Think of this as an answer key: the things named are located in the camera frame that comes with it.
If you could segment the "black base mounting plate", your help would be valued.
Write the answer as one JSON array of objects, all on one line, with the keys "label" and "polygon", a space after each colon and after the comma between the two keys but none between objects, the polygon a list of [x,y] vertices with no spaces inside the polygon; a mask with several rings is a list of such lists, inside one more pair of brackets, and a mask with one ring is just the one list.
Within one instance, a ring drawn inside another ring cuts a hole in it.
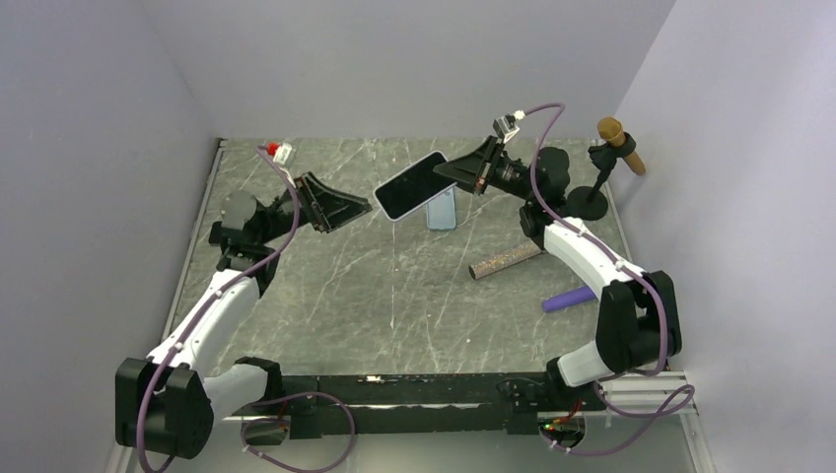
[{"label": "black base mounting plate", "polygon": [[554,394],[542,372],[286,375],[287,400],[236,415],[286,416],[291,439],[346,435],[503,431],[536,435],[543,423],[603,412],[586,385]]}]

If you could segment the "black phone purple frame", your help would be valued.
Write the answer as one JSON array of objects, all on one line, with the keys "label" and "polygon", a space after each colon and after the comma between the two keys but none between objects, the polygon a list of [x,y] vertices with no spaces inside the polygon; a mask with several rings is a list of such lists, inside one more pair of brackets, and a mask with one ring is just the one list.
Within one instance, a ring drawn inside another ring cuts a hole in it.
[{"label": "black phone purple frame", "polygon": [[213,223],[207,241],[211,246],[223,246],[225,244],[225,230],[220,221]]}]

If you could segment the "glitter rhinestone microphone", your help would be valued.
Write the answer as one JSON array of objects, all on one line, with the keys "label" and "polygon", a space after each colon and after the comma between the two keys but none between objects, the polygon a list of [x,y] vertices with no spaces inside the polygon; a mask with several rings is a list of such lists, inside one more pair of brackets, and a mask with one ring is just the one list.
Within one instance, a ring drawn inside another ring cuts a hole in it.
[{"label": "glitter rhinestone microphone", "polygon": [[469,275],[473,280],[480,280],[503,271],[516,264],[527,261],[542,253],[541,248],[534,242],[527,241],[510,249],[496,253],[481,262],[468,266]]}]

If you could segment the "light blue phone case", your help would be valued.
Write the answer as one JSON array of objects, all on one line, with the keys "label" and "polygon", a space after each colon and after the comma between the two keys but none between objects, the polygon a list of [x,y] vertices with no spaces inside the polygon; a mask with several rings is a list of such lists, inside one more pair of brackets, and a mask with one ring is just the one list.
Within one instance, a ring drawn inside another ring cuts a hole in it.
[{"label": "light blue phone case", "polygon": [[451,231],[456,228],[454,190],[440,193],[425,205],[426,226],[430,231]]}]

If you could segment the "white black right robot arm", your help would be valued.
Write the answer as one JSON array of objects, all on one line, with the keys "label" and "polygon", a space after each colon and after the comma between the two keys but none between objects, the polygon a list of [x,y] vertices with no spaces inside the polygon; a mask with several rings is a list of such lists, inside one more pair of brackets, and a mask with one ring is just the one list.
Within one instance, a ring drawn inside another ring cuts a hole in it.
[{"label": "white black right robot arm", "polygon": [[535,162],[526,165],[490,136],[473,152],[434,168],[465,192],[478,195],[495,187],[522,199],[523,233],[569,266],[597,299],[592,340],[546,365],[544,397],[560,410],[581,398],[582,386],[648,364],[663,367],[682,349],[672,279],[618,255],[569,213],[569,166],[568,154],[554,147],[540,149]]}]

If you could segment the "black round mic stand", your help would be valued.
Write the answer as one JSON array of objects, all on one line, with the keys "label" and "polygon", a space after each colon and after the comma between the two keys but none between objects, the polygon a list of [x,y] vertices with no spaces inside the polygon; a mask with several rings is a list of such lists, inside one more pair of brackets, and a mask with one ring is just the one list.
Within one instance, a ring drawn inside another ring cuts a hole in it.
[{"label": "black round mic stand", "polygon": [[626,160],[636,149],[636,142],[629,133],[623,133],[623,138],[623,143],[618,146],[604,141],[600,145],[588,147],[590,159],[598,169],[598,175],[593,186],[579,186],[568,194],[566,210],[570,217],[597,221],[606,215],[609,204],[602,193],[603,185],[609,179],[618,161]]}]

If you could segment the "gold microphone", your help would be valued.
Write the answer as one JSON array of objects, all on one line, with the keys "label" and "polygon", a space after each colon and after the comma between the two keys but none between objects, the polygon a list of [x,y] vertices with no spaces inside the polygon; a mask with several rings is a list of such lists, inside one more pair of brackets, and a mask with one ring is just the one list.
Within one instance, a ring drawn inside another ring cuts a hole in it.
[{"label": "gold microphone", "polygon": [[645,175],[646,166],[636,151],[635,140],[624,130],[622,123],[613,116],[602,118],[596,126],[598,136],[612,148],[636,175]]}]

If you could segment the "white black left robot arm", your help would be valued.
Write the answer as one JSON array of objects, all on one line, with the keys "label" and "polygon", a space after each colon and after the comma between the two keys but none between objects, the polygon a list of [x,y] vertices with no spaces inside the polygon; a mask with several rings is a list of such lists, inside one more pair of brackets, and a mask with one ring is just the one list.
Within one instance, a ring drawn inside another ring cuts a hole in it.
[{"label": "white black left robot arm", "polygon": [[367,199],[310,172],[269,205],[246,191],[229,194],[210,231],[221,254],[208,288],[158,347],[143,359],[125,359],[115,373],[117,443],[191,459],[219,421],[246,406],[275,411],[285,394],[278,363],[243,357],[217,376],[210,366],[274,279],[280,252],[270,241],[290,241],[305,225],[328,234],[371,209]]}]

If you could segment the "purple microphone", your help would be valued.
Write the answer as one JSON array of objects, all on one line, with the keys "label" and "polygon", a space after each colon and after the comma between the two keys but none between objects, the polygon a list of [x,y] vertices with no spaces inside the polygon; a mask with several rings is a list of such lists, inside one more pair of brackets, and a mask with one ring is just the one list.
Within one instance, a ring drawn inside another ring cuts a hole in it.
[{"label": "purple microphone", "polygon": [[578,304],[585,304],[595,299],[595,293],[589,287],[583,286],[543,301],[541,308],[544,312],[553,312]]}]

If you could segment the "aluminium frame rail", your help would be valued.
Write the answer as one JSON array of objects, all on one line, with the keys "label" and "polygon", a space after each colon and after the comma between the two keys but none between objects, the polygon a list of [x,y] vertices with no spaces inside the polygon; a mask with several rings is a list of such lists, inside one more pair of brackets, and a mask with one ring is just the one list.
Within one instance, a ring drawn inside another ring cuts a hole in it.
[{"label": "aluminium frame rail", "polygon": [[[627,374],[603,381],[598,386],[589,386],[594,388],[597,398],[604,406],[603,412],[598,414],[655,419],[680,412],[689,413],[693,407],[693,389],[679,372],[663,372],[655,377]],[[580,418],[574,418],[572,415],[560,417],[541,424],[538,433],[563,446],[575,447],[581,440],[580,425],[587,415],[597,414],[587,413]],[[241,423],[247,450],[255,450],[261,444],[278,444],[291,438],[290,423],[283,414],[274,417],[257,415],[245,418],[234,413],[216,425],[224,421]],[[358,434],[351,428],[346,435]]]}]

